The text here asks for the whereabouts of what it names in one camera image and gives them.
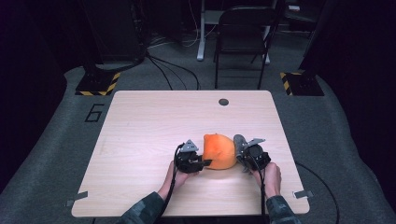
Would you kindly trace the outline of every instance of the camouflage sleeve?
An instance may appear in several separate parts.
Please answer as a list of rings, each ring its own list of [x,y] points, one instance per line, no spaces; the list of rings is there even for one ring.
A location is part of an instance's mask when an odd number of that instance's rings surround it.
[[[271,224],[301,224],[282,196],[271,197],[266,204]]]
[[[162,208],[163,199],[157,192],[152,192],[126,211],[117,224],[154,223]]]

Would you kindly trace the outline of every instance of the person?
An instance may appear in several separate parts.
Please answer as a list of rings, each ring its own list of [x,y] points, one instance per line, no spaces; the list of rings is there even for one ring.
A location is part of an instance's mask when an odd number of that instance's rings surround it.
[[[157,192],[152,192],[126,211],[117,224],[149,224],[154,223],[157,216],[163,209],[163,204],[169,193],[173,175],[173,161],[170,162],[166,178],[163,185]],[[269,162],[264,170],[265,172],[265,196],[266,205],[271,224],[301,224],[300,220],[291,211],[288,203],[280,195],[281,173],[279,167],[274,162]],[[258,171],[252,171],[259,187],[261,186],[260,174]],[[186,180],[196,176],[198,173],[185,174],[177,172],[174,190],[179,189]]]

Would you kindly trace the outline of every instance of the light wood table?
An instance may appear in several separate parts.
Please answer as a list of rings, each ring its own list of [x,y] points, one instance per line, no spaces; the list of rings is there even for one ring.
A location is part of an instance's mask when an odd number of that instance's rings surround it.
[[[219,104],[227,99],[229,104]],[[176,147],[191,140],[204,151],[204,135],[237,133],[260,143],[282,172],[281,193],[296,214],[308,212],[290,147],[269,91],[118,91],[75,201],[75,217],[120,217],[160,188]],[[164,216],[242,216],[261,213],[260,189],[236,164],[204,169],[175,191]]]

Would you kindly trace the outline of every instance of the person's right hand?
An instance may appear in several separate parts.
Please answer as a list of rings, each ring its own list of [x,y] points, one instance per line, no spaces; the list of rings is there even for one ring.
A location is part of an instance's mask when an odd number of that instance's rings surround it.
[[[282,176],[279,167],[275,163],[270,162],[264,170],[265,174],[263,174],[263,177],[265,185],[265,196],[268,199],[272,196],[280,195],[280,182],[282,181]],[[259,171],[252,171],[252,173],[256,179],[257,184],[259,185],[259,187],[261,187],[262,182],[260,180]]]

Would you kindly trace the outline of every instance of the orange object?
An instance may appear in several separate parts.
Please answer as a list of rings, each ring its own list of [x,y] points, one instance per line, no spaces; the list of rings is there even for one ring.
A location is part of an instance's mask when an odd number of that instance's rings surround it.
[[[222,134],[204,135],[203,160],[212,160],[206,168],[224,170],[236,164],[233,140]]]

